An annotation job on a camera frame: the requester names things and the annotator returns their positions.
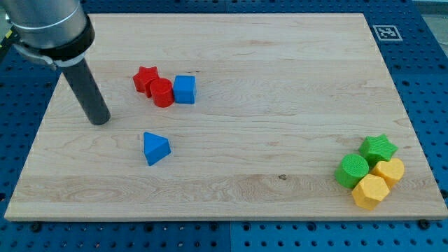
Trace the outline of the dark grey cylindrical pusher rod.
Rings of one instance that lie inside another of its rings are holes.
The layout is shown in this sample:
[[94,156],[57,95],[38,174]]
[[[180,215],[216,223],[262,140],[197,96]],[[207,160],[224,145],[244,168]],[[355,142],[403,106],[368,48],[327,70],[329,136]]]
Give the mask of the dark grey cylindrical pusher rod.
[[89,122],[93,125],[107,123],[111,117],[110,111],[85,59],[64,67],[62,73]]

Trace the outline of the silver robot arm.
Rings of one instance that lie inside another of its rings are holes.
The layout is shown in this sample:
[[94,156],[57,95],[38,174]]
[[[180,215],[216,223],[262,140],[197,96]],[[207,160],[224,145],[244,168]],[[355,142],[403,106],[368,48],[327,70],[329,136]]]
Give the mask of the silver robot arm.
[[111,117],[85,53],[95,39],[79,0],[1,0],[19,35],[16,50],[27,60],[61,69],[87,119],[103,125]]

